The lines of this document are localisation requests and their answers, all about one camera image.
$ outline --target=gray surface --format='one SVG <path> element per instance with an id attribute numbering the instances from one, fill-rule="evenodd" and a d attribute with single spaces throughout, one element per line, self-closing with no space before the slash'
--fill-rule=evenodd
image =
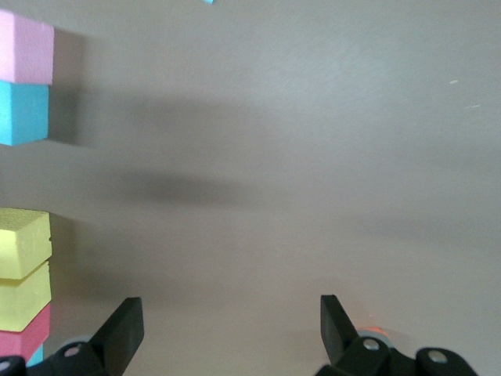
<path id="1" fill-rule="evenodd" d="M 409 355 L 501 353 L 497 1 L 1 0 L 54 24 L 48 349 L 141 295 L 128 374 L 309 375 L 319 296 Z"/>

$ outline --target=stack of yellow blocks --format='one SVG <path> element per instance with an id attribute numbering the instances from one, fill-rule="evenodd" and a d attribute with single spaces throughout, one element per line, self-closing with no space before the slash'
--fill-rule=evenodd
<path id="1" fill-rule="evenodd" d="M 0 356 L 28 361 L 48 337 L 51 255 L 48 213 L 0 208 Z"/>

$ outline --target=stack of blocks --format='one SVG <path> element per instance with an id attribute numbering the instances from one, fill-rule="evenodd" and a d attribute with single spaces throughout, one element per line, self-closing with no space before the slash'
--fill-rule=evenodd
<path id="1" fill-rule="evenodd" d="M 54 28 L 0 9 L 0 144 L 49 135 Z"/>
<path id="2" fill-rule="evenodd" d="M 49 214 L 0 208 L 0 356 L 43 360 L 49 336 Z"/>

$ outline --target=hot pink block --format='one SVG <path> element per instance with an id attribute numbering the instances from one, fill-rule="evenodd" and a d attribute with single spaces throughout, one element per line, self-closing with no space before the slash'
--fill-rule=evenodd
<path id="1" fill-rule="evenodd" d="M 0 331 L 0 356 L 21 355 L 26 361 L 49 336 L 50 304 L 20 333 Z"/>
<path id="2" fill-rule="evenodd" d="M 54 27 L 0 9 L 0 80 L 52 84 Z"/>

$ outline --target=cube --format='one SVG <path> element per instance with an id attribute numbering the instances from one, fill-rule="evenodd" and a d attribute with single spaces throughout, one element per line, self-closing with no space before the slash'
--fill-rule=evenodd
<path id="1" fill-rule="evenodd" d="M 20 145 L 49 135 L 49 87 L 0 81 L 0 143 Z"/>
<path id="2" fill-rule="evenodd" d="M 31 356 L 31 358 L 26 362 L 26 367 L 36 366 L 37 364 L 44 361 L 44 346 L 40 346 L 37 351 Z"/>
<path id="3" fill-rule="evenodd" d="M 20 280 L 51 255 L 47 212 L 0 208 L 0 279 Z"/>
<path id="4" fill-rule="evenodd" d="M 49 337 L 49 327 L 50 304 L 46 305 L 28 324 L 26 329 L 20 333 L 0 331 L 0 356 L 18 355 L 22 356 L 25 360 L 31 359 L 37 355 L 36 352 Z"/>
<path id="5" fill-rule="evenodd" d="M 0 280 L 0 331 L 23 331 L 50 299 L 48 262 L 22 280 Z"/>
<path id="6" fill-rule="evenodd" d="M 52 84 L 54 27 L 0 9 L 0 80 Z"/>

